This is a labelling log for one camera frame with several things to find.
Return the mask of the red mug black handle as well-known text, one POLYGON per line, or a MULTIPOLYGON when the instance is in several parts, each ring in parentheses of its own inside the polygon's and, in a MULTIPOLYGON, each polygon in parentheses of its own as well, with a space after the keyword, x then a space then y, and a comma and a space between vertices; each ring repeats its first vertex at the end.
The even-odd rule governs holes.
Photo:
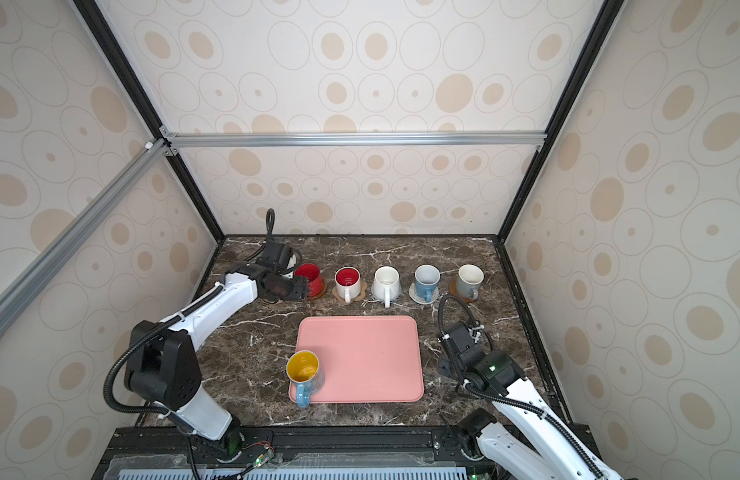
POLYGON ((300 265, 295 271, 295 276, 305 277, 308 280, 308 297, 316 295, 322 289, 322 284, 325 283, 322 271, 316 264, 300 265))

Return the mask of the brown wooden round coaster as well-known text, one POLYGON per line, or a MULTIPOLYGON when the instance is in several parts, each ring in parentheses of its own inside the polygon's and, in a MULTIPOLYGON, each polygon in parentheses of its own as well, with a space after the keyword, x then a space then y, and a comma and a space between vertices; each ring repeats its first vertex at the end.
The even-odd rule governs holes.
POLYGON ((457 286, 458 286, 458 280, 457 279, 452 280, 450 282, 450 284, 449 284, 449 293, 451 295, 455 295, 457 298, 461 299, 463 302, 465 302, 467 304, 473 303, 474 302, 474 299, 471 299, 471 298, 467 298, 465 296, 462 296, 459 293, 457 286))

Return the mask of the white mug red inside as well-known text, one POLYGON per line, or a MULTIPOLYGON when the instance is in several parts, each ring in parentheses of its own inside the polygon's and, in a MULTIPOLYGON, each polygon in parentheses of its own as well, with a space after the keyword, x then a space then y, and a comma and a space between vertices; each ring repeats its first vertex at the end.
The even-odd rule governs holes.
POLYGON ((336 284, 351 286, 355 283, 361 282, 361 274, 354 267, 343 267, 336 272, 335 282, 336 284))

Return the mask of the multicolour woven round coaster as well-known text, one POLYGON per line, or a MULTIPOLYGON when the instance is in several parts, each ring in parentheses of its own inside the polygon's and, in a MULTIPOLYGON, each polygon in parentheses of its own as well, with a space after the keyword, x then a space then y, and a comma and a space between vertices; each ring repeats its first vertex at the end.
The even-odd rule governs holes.
POLYGON ((431 299, 430 300, 426 300, 424 297, 420 297, 417 294, 416 284, 415 283, 412 283, 410 285, 410 287, 409 287, 409 295, 410 295, 410 298, 414 302, 416 302, 416 303, 418 303, 420 305, 431 305, 431 304, 433 304, 434 302, 436 302, 440 298, 440 289, 439 288, 435 288, 433 290, 431 299))

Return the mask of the grey mug white inside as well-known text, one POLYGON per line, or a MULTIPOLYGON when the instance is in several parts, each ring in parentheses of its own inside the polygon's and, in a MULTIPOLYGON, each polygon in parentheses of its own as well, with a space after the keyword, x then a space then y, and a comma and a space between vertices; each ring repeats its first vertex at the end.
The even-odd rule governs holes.
POLYGON ((483 270, 476 265, 466 264, 461 266, 456 278, 456 294, 462 299, 475 301, 479 298, 479 289, 484 278, 483 270))

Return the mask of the yellow inside blue mug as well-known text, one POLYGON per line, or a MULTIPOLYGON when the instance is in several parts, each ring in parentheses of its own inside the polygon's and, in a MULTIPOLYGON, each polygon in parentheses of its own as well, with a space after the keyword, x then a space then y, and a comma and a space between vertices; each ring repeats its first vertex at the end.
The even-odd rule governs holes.
POLYGON ((288 361, 287 375, 295 388, 295 403, 307 408, 312 397, 324 386, 325 376, 319 357, 312 351, 296 352, 288 361))

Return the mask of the blue floral mug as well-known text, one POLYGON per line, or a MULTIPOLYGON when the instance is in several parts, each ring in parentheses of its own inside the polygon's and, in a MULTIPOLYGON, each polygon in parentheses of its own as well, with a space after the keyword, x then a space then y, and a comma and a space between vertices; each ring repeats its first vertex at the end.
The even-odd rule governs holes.
POLYGON ((433 290, 439 288, 441 279, 440 271, 433 265, 421 265, 415 271, 415 284, 417 294, 430 300, 433 290))

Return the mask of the cork paw print coaster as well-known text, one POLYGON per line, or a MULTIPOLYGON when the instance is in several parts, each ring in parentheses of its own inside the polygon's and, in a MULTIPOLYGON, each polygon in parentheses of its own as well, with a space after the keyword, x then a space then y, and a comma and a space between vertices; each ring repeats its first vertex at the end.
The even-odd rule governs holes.
POLYGON ((368 284, 365 281, 351 286, 336 284, 332 289, 333 296, 342 304, 357 303, 367 296, 368 284))

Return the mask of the dark brown wooden coaster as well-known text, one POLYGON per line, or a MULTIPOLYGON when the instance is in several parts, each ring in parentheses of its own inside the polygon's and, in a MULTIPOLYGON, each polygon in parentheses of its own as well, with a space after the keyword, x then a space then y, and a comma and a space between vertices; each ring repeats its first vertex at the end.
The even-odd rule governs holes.
POLYGON ((327 290, 328 290, 327 283, 323 283, 322 289, 316 295, 310 295, 309 297, 307 297, 307 300, 316 301, 318 299, 321 299, 326 294, 327 290))

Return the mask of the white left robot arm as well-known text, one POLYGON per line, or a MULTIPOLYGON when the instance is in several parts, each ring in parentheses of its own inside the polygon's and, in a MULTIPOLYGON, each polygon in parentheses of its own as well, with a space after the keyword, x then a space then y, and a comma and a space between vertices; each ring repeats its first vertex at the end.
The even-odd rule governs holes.
POLYGON ((197 351, 209 336, 259 298, 303 301, 308 280, 256 268, 232 272, 223 282, 160 322, 143 321, 130 346, 113 364, 103 385, 106 404, 120 413, 155 413, 188 435, 232 451, 244 437, 240 421, 203 387, 197 351))

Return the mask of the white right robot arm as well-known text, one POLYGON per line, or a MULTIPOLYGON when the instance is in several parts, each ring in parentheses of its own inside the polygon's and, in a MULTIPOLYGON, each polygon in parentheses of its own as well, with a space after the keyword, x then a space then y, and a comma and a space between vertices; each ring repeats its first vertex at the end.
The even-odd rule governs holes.
POLYGON ((445 348, 450 369, 470 395, 487 400, 518 428, 525 445, 479 408, 455 429, 462 454, 489 459, 517 479, 619 479, 541 398, 524 370, 495 349, 470 363, 445 348))

